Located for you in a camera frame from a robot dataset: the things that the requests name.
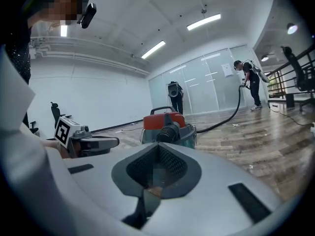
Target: black hose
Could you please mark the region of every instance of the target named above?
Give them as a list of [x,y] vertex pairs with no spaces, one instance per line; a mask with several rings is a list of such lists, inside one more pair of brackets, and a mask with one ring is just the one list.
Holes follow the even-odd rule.
[[197,130],[197,134],[204,133],[204,132],[210,131],[210,130],[216,128],[216,127],[219,127],[220,125],[225,124],[226,122],[231,120],[236,115],[236,113],[238,111],[238,108],[240,107],[240,103],[241,103],[241,87],[242,86],[239,86],[239,88],[238,88],[238,103],[237,103],[237,108],[236,108],[234,114],[232,114],[232,116],[229,119],[221,121],[220,123],[218,123],[216,125],[213,125],[213,126],[211,126],[209,128],[205,128],[205,129],[202,129],[202,130]]

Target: ceiling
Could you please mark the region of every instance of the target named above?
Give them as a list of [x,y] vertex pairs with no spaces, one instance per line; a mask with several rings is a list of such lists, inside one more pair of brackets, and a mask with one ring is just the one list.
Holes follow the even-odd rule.
[[[96,3],[97,13],[87,29],[69,26],[63,38],[60,28],[48,31],[49,23],[40,22],[32,28],[31,36],[37,49],[48,46],[49,51],[68,52],[69,56],[83,53],[151,72],[172,49],[183,45],[193,48],[227,34],[245,34],[244,18],[250,14],[253,1],[90,0]],[[220,20],[187,30],[187,25],[218,13]],[[162,40],[166,45],[161,50],[146,60],[140,58]]]
[[[287,34],[288,23],[296,24],[298,31]],[[314,41],[305,20],[289,0],[274,0],[266,26],[265,33],[255,48],[259,59],[263,55],[269,55],[267,61],[261,62],[262,66],[277,67],[287,62],[281,54],[281,46],[289,46],[293,53],[298,55]]]

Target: floor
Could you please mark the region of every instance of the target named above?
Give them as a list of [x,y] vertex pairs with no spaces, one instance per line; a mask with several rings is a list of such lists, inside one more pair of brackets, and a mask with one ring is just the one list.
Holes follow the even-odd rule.
[[[299,124],[315,122],[312,107],[305,106],[303,113],[299,113],[298,106],[287,110],[282,103],[270,103],[270,107],[273,111],[288,114]],[[196,149],[233,161],[288,200],[303,189],[308,165],[315,151],[315,137],[310,132],[310,125],[298,125],[271,110],[267,105],[256,112],[248,108],[239,110],[230,122],[198,134]],[[186,122],[200,130],[230,117],[233,112],[189,116]],[[140,144],[142,124],[111,129],[98,135],[120,139],[120,145],[111,150],[115,153],[118,149]]]

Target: white shoe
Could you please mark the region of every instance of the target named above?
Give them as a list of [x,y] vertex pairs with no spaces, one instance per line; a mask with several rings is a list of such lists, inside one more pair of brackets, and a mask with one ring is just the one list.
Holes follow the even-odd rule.
[[257,110],[260,110],[261,108],[262,108],[261,105],[259,105],[259,106],[254,105],[254,107],[251,108],[251,110],[252,110],[252,111],[257,111]]

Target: office chair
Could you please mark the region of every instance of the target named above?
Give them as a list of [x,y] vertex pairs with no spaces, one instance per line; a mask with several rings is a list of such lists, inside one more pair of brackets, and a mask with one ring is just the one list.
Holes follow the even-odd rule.
[[35,134],[38,131],[38,128],[34,128],[36,121],[31,122],[31,128],[30,131]]
[[58,108],[58,104],[57,103],[51,103],[51,112],[53,112],[53,116],[55,118],[55,128],[57,126],[57,122],[59,120],[59,117],[65,116],[65,115],[61,115],[60,114],[60,109]]
[[311,63],[311,77],[309,78],[308,70],[301,68],[296,56],[292,53],[292,50],[290,47],[283,47],[282,46],[283,53],[287,60],[291,63],[295,73],[296,73],[296,82],[295,85],[300,91],[307,91],[311,97],[307,100],[304,100],[302,103],[300,103],[300,112],[302,112],[302,107],[307,104],[312,104],[315,106],[315,98],[313,97],[312,90],[315,90],[315,71],[313,63]]

